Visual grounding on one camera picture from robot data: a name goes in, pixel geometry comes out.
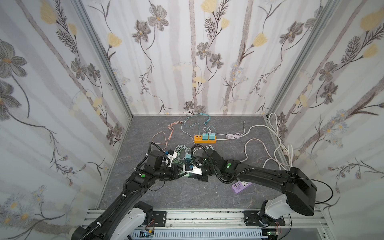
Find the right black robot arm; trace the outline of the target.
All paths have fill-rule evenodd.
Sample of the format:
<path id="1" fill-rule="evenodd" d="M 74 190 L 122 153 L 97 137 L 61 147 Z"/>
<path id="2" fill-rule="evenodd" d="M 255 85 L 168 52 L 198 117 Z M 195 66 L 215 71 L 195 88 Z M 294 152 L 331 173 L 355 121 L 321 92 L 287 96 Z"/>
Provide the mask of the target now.
<path id="1" fill-rule="evenodd" d="M 302 170 L 271 170 L 254 167 L 237 160 L 226 160 L 212 149 L 194 145 L 190 150 L 193 164 L 202 169 L 203 175 L 215 175 L 223 184 L 230 185 L 236 180 L 261 185 L 281 193 L 280 196 L 265 200 L 256 214 L 255 224 L 266 228 L 275 224 L 284 215 L 297 213 L 302 216 L 314 215 L 317 200 L 317 180 L 308 178 Z"/>

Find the purple power strip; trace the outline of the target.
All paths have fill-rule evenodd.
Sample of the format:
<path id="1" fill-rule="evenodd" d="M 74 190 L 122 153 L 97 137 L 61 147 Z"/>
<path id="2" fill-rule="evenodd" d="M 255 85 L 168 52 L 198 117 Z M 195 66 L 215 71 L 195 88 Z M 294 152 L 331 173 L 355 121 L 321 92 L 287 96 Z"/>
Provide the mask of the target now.
<path id="1" fill-rule="evenodd" d="M 237 181 L 236 183 L 232 184 L 232 190 L 235 194 L 239 194 L 240 192 L 248 188 L 250 185 L 252 185 L 252 183 Z"/>

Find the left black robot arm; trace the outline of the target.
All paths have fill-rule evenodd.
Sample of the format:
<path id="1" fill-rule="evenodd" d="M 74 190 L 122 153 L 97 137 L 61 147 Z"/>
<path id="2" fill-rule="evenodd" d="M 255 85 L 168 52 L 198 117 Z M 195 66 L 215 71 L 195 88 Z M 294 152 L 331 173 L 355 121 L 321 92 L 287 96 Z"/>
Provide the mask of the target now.
<path id="1" fill-rule="evenodd" d="M 78 227 L 72 240 L 125 240 L 139 226 L 153 223 L 153 208 L 139 200 L 157 180 L 170 182 L 184 176 L 158 145 L 149 143 L 148 152 L 125 180 L 114 202 L 88 227 Z"/>

